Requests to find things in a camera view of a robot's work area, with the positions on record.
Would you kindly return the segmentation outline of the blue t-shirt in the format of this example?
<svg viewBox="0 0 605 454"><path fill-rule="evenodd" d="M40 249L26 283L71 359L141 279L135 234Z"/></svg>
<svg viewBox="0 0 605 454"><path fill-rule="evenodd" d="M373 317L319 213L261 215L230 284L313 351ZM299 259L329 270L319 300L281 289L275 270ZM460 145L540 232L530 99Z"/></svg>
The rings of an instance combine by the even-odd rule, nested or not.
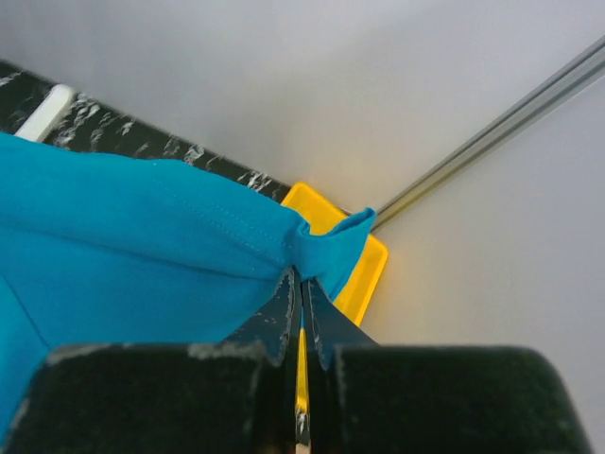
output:
<svg viewBox="0 0 605 454"><path fill-rule="evenodd" d="M63 344L216 342L284 270L339 295L375 219L298 213L179 160L1 138L1 425Z"/></svg>

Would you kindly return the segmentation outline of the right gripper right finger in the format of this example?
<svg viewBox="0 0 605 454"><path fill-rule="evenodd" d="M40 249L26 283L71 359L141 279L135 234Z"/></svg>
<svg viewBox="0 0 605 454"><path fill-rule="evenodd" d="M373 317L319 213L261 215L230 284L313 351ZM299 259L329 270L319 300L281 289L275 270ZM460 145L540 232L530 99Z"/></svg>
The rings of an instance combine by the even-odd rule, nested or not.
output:
<svg viewBox="0 0 605 454"><path fill-rule="evenodd" d="M315 453L588 453L565 385L515 346L381 346L302 284Z"/></svg>

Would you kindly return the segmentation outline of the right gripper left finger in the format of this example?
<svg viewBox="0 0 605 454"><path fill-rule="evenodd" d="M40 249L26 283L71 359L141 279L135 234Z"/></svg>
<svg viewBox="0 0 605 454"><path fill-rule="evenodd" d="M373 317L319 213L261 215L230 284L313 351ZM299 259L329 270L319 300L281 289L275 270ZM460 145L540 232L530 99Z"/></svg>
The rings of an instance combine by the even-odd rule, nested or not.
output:
<svg viewBox="0 0 605 454"><path fill-rule="evenodd" d="M5 453L292 453L297 273L219 343L89 343L51 351Z"/></svg>

